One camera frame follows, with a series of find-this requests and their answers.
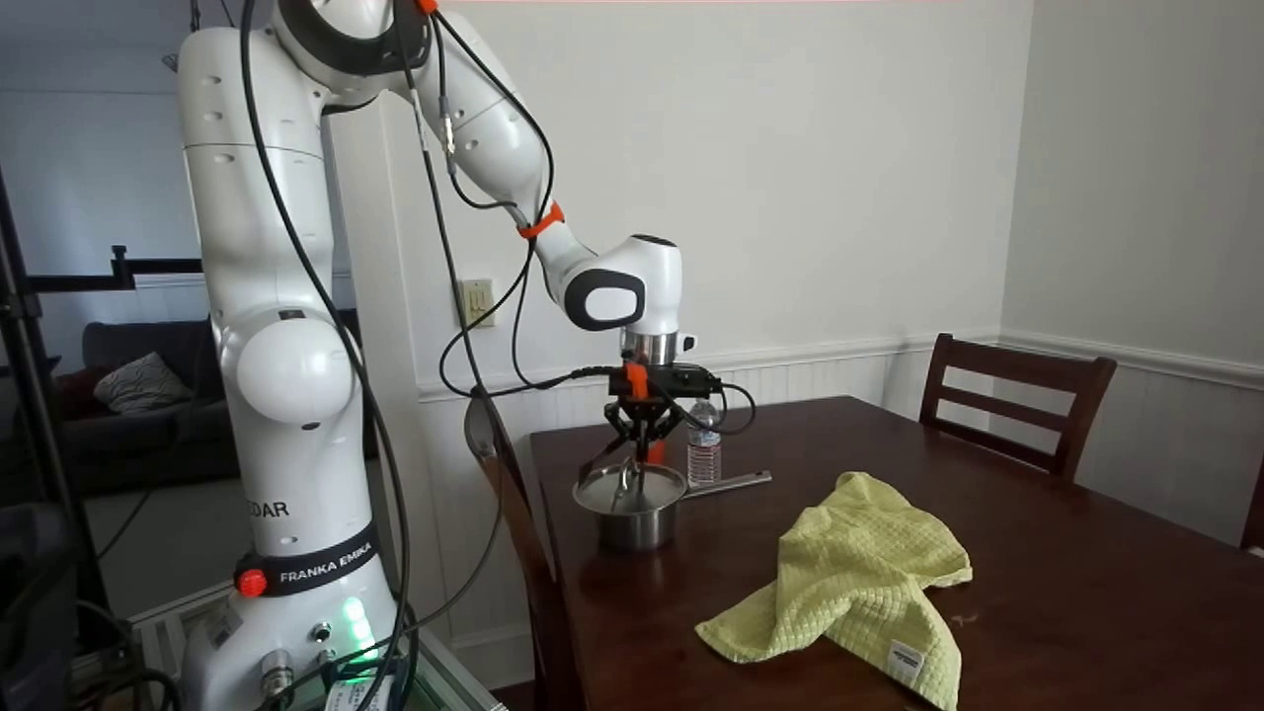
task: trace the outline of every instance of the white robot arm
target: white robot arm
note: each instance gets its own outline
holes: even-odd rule
[[[333,661],[385,656],[378,644],[400,633],[400,589],[386,583],[367,503],[365,385],[328,310],[324,109],[415,92],[454,167],[539,241],[570,320],[628,331],[623,358],[641,375],[612,378],[612,393],[637,440],[676,410],[670,394],[716,393],[716,378],[676,368],[681,248],[665,237],[583,248],[499,59],[468,25],[417,3],[278,0],[274,33],[196,33],[178,59],[184,170],[253,511],[236,620],[188,639],[188,707],[261,707]],[[354,695],[386,707],[390,681],[341,689],[341,699]]]

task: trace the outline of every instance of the wooden chair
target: wooden chair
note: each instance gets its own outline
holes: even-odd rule
[[[489,394],[475,394],[468,406],[468,441],[471,456],[477,457],[482,475],[489,478],[500,518],[510,524],[527,597],[528,597],[528,627],[532,627],[532,661],[539,661],[539,681],[532,681],[532,707],[539,711],[579,711],[579,676],[570,644],[570,615],[560,605],[560,583],[548,568],[547,544],[539,536],[527,481],[518,456],[510,445],[507,423],[495,406]]]
[[[968,393],[964,385],[949,385],[949,371],[993,375],[995,393]],[[964,342],[940,331],[938,357],[924,378],[920,423],[1073,481],[1073,465],[1090,440],[1111,375],[1114,375],[1114,358],[1102,358],[1102,357],[1098,358],[1034,357],[1034,352]],[[1069,406],[1042,410],[1042,406],[1019,402],[1013,399],[1007,385],[1048,389],[1048,393],[1057,393],[1064,399],[1069,394]],[[1039,449],[1032,441],[1019,441],[1017,436],[944,420],[944,402],[1048,432],[1056,436],[1056,445]]]
[[[1252,557],[1264,557],[1264,464],[1261,464],[1252,511],[1247,511],[1247,529],[1240,533],[1240,549]]]

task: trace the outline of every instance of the yellow cloth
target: yellow cloth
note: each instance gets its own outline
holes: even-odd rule
[[[695,633],[732,664],[828,635],[938,707],[957,707],[959,649],[924,589],[970,579],[951,529],[870,475],[841,475],[777,544],[777,579]]]

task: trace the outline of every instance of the dark wood table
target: dark wood table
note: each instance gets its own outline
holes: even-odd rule
[[[727,469],[773,481],[682,503],[676,541],[657,552],[606,552],[570,498],[606,425],[528,441],[587,711],[920,707],[828,639],[739,666],[695,635],[773,579],[777,533],[841,469],[891,481],[968,544],[976,583],[951,591],[976,614],[968,707],[1264,707],[1261,560],[870,402],[762,406],[755,432],[727,440]]]

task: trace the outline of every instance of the green light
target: green light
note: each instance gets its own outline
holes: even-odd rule
[[[365,602],[361,597],[349,597],[345,602],[345,623],[349,623],[349,635],[350,635],[350,652],[354,649],[373,649],[375,635],[373,635],[373,623],[367,623],[367,614],[365,614]]]

